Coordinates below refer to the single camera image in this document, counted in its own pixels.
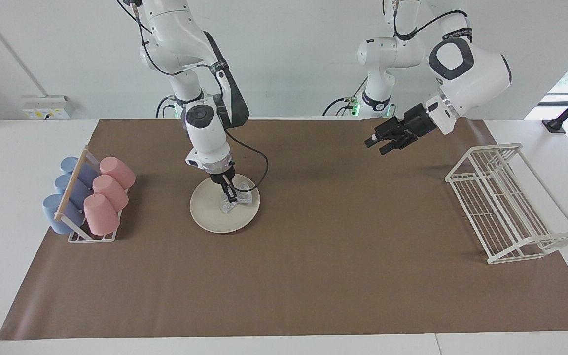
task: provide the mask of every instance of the brown table mat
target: brown table mat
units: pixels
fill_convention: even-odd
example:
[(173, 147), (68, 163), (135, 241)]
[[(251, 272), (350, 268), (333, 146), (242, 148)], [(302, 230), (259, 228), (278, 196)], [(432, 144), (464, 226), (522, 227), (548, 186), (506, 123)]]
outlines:
[[(381, 157), (380, 121), (250, 121), (234, 130), (271, 171), (255, 220), (200, 229), (189, 199), (207, 178), (183, 162), (178, 121), (101, 121), (90, 150), (138, 175), (117, 241), (47, 232), (0, 339), (568, 330), (559, 253), (487, 265), (444, 176), (485, 124), (460, 121)], [(237, 171), (264, 163), (232, 144)]]

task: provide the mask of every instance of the beige plate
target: beige plate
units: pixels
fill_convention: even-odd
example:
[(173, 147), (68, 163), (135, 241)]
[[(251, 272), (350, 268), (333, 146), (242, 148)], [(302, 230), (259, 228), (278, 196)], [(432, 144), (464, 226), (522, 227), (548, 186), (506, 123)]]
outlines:
[[(248, 177), (236, 174), (234, 185), (247, 182), (250, 187), (255, 184)], [(251, 191), (253, 203), (250, 205), (237, 205), (229, 214), (220, 209), (220, 198), (223, 189), (214, 184), (211, 179), (201, 182), (196, 187), (190, 200), (190, 213), (194, 222), (208, 232), (225, 234), (235, 232), (248, 225), (260, 207), (260, 193), (257, 189)]]

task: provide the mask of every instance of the cup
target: cup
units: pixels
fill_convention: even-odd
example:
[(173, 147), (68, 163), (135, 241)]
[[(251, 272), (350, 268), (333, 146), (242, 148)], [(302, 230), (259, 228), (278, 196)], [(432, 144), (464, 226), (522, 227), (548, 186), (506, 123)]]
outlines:
[(115, 211), (121, 211), (128, 204), (126, 191), (112, 176), (100, 175), (95, 178), (93, 180), (93, 192), (106, 196)]
[(128, 190), (135, 184), (135, 173), (122, 160), (115, 157), (102, 159), (100, 171), (104, 175), (112, 176), (124, 190)]
[[(54, 181), (54, 189), (57, 193), (64, 195), (65, 189), (67, 189), (67, 184), (70, 183), (72, 176), (71, 174), (61, 175)], [(76, 179), (74, 181), (74, 187), (70, 195), (70, 201), (73, 202), (77, 209), (83, 209), (85, 204), (85, 198), (91, 196), (92, 192), (81, 182), (81, 180)]]
[(85, 216), (90, 231), (96, 236), (111, 234), (120, 226), (120, 218), (113, 205), (106, 196), (99, 193), (85, 199)]
[[(54, 229), (54, 232), (57, 234), (69, 234), (72, 233), (73, 230), (65, 224), (65, 222), (56, 222), (54, 220), (54, 214), (58, 210), (58, 205), (61, 203), (63, 196), (59, 193), (55, 195), (50, 195), (45, 200), (43, 200), (43, 212), (45, 212), (45, 216), (47, 220), (49, 220), (49, 224)], [(74, 224), (78, 227), (83, 225), (85, 222), (85, 217), (83, 214), (78, 211), (77, 207), (71, 202), (67, 201), (67, 205), (65, 206), (65, 216), (72, 220)]]
[[(76, 164), (78, 164), (78, 158), (67, 157), (61, 162), (61, 170), (65, 174), (72, 174), (74, 168), (76, 168)], [(91, 188), (93, 186), (93, 179), (97, 178), (99, 175), (100, 173), (98, 173), (98, 171), (85, 162), (78, 174), (78, 180), (81, 180), (87, 188)]]

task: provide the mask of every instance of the dish rack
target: dish rack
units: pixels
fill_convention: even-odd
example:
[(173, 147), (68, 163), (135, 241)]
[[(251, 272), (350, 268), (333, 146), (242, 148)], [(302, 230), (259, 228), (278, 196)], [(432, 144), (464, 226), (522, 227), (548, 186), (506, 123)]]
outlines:
[(568, 221), (521, 149), (521, 144), (472, 148), (446, 175), (488, 256), (488, 264), (542, 258), (568, 245), (568, 232), (550, 232), (521, 189), (510, 166), (515, 158), (522, 160)]
[[(86, 232), (82, 229), (82, 227), (85, 227), (86, 218), (83, 221), (82, 227), (78, 227), (72, 220), (70, 220), (65, 215), (65, 207), (67, 206), (67, 202), (69, 201), (71, 193), (74, 189), (74, 182), (78, 178), (78, 175), (80, 174), (80, 171), (83, 168), (83, 164), (88, 164), (93, 169), (95, 169), (98, 173), (101, 173), (100, 162), (97, 159), (95, 159), (95, 157), (89, 152), (88, 146), (86, 146), (83, 149), (83, 152), (81, 153), (80, 157), (78, 158), (78, 163), (76, 164), (76, 167), (74, 168), (74, 171), (71, 174), (72, 178), (70, 178), (70, 183), (67, 184), (67, 188), (65, 189), (65, 193), (63, 193), (63, 198), (61, 199), (61, 204), (58, 206), (58, 210), (56, 210), (56, 213), (54, 213), (54, 220), (57, 221), (57, 222), (62, 221), (69, 228), (71, 228), (73, 230), (73, 232), (70, 233), (70, 235), (67, 239), (67, 241), (69, 241), (70, 243), (74, 243), (74, 244), (78, 244), (78, 243), (107, 243), (107, 242), (115, 241), (115, 235), (117, 234), (117, 229), (113, 233), (107, 234), (105, 236), (95, 236), (95, 235), (91, 234), (91, 232)], [(117, 212), (117, 217), (120, 218), (120, 219), (122, 219), (122, 211), (123, 210), (120, 210), (120, 211)]]

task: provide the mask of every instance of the blue cup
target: blue cup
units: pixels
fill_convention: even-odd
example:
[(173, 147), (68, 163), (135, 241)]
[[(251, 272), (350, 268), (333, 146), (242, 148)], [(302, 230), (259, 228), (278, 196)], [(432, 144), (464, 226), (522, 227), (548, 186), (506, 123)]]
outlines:
[[(54, 189), (56, 193), (61, 195), (65, 194), (65, 190), (67, 189), (67, 184), (70, 183), (72, 176), (71, 174), (65, 174), (59, 176), (56, 181), (54, 182)], [(73, 202), (74, 206), (76, 206), (79, 210), (83, 209), (85, 205), (85, 198), (92, 195), (92, 192), (81, 182), (81, 180), (76, 179), (74, 182), (74, 188), (70, 195), (70, 201)]]
[[(66, 225), (63, 221), (56, 222), (54, 220), (54, 213), (58, 211), (58, 205), (61, 203), (62, 199), (63, 196), (59, 193), (45, 198), (45, 200), (43, 200), (43, 212), (45, 212), (45, 216), (47, 217), (47, 220), (49, 220), (49, 224), (52, 226), (52, 229), (54, 229), (54, 232), (57, 234), (69, 234), (73, 232), (73, 230), (68, 225)], [(65, 216), (72, 220), (72, 222), (74, 222), (74, 224), (78, 227), (83, 225), (85, 222), (83, 214), (78, 211), (71, 201), (67, 201)]]
[[(68, 157), (63, 159), (61, 162), (61, 170), (64, 174), (72, 174), (74, 172), (74, 168), (76, 168), (76, 164), (78, 164), (78, 158), (76, 157)], [(93, 180), (100, 176), (100, 173), (93, 169), (92, 166), (89, 164), (83, 164), (83, 168), (80, 169), (80, 174), (78, 175), (78, 180), (81, 180), (83, 184), (87, 188), (92, 188)]]

